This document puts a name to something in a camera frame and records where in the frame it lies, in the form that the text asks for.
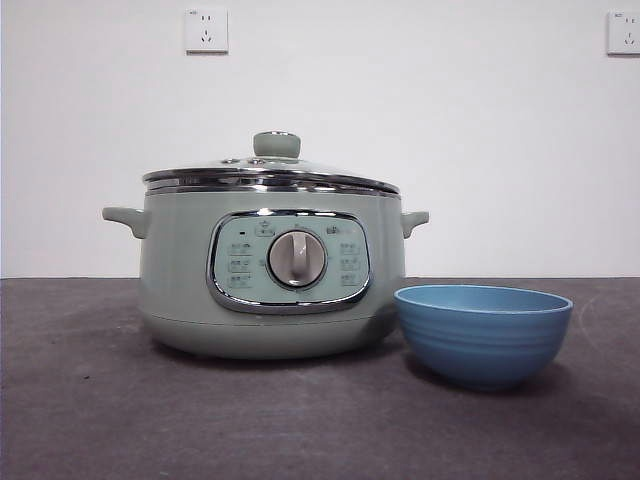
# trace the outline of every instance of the slow cooker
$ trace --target slow cooker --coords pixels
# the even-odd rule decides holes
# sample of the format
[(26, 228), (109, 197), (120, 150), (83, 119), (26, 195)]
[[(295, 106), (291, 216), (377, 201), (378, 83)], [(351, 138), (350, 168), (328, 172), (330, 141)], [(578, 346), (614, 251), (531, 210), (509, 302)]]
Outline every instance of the slow cooker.
[(229, 358), (328, 355), (395, 327), (403, 238), (428, 222), (397, 187), (298, 158), (300, 138), (254, 136), (255, 155), (143, 177), (144, 209), (105, 220), (142, 239), (139, 309), (158, 341)]

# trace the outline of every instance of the control panel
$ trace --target control panel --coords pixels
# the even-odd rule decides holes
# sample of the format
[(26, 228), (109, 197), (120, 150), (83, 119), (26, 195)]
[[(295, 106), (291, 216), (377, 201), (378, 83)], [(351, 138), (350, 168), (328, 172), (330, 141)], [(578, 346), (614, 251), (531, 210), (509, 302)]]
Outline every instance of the control panel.
[(216, 227), (208, 281), (238, 311), (307, 313), (347, 308), (369, 284), (369, 251), (354, 217), (335, 212), (240, 212)]

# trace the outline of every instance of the cooker handle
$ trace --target cooker handle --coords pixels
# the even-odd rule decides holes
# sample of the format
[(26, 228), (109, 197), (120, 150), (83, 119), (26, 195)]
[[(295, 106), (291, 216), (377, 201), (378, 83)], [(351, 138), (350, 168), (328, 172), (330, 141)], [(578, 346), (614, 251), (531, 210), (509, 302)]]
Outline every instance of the cooker handle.
[(102, 218), (110, 222), (124, 223), (131, 228), (136, 238), (147, 238), (151, 220), (149, 212), (136, 208), (105, 207), (102, 209)]
[(418, 225), (429, 222), (429, 212), (411, 212), (402, 214), (402, 234), (409, 238)]

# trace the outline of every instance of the lid knob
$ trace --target lid knob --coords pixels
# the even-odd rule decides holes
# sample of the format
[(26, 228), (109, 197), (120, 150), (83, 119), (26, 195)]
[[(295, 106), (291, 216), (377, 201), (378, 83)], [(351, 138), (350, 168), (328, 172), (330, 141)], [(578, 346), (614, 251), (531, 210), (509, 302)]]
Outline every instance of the lid knob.
[(262, 132), (253, 136), (253, 151), (258, 157), (298, 158), (300, 137), (289, 132)]

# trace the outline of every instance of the silver knob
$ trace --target silver knob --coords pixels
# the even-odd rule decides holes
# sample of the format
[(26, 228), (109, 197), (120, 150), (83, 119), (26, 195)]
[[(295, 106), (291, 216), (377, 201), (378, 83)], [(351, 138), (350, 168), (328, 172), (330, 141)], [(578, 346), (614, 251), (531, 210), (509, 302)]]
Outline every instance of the silver knob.
[(253, 151), (258, 157), (298, 158), (300, 137), (288, 132), (262, 132), (253, 136)]
[(269, 268), (288, 287), (306, 287), (315, 282), (326, 262), (324, 247), (310, 233), (292, 230), (280, 235), (269, 250)]

